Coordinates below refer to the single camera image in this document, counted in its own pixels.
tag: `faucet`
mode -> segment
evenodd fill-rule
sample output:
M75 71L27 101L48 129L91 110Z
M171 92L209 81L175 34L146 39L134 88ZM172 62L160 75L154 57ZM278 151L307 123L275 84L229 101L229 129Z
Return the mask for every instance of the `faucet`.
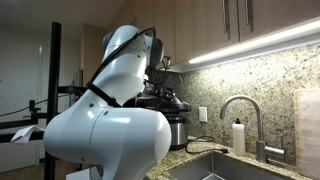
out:
M226 108L233 100L236 99L243 99L251 102L257 112L257 122L258 122L258 140L256 141L256 153L257 153L257 160L260 162L268 162L268 156L274 156L280 159L285 159L285 151L282 149L272 148L267 146L266 142L264 142L263 138L263 123L262 123L262 113L260 110L260 106L258 103L249 96L245 95L235 95L228 98L220 111L220 119L224 119L226 114Z

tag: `wall outlet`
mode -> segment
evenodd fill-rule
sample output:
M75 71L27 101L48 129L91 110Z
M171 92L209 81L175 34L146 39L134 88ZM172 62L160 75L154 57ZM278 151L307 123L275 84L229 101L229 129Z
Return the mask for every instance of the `wall outlet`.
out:
M199 121L208 122L207 107L199 107Z

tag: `under-cabinet light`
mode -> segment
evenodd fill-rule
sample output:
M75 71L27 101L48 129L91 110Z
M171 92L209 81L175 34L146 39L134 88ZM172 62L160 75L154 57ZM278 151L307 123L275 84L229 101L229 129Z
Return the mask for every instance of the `under-cabinet light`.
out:
M320 17L290 26L273 33L269 33L248 41L244 41L217 51L191 59L189 63L204 63L214 61L239 53L253 51L255 49L276 45L293 39L316 34L320 32Z

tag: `upper cabinet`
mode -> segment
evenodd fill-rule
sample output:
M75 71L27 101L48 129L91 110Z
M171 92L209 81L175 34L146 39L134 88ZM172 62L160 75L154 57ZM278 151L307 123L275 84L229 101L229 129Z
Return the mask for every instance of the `upper cabinet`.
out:
M127 0L113 20L109 30L133 25L144 30L155 27L156 36L164 45L165 55L175 62L174 0Z
M319 0L238 0L240 41L320 16Z
M176 33L174 27L174 0L155 0L154 26L157 37L162 41L164 54L176 61Z
M127 0L110 30L155 27L180 64L199 55L320 16L320 0Z
M176 63L239 42L237 0L175 0Z
M115 31L123 25L133 25L139 29L154 26L154 0L127 0L111 23L110 30Z

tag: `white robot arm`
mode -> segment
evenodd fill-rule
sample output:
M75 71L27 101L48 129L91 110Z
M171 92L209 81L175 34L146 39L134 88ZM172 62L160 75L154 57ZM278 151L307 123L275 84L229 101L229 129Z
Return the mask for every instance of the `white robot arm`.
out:
M91 82L120 106L143 88L150 62L153 38L139 32L122 26L113 34L103 58L110 62L102 62L107 65ZM46 151L66 161L102 165L103 180L143 179L169 150L167 119L148 109L112 107L96 91L87 90L51 120L43 138Z

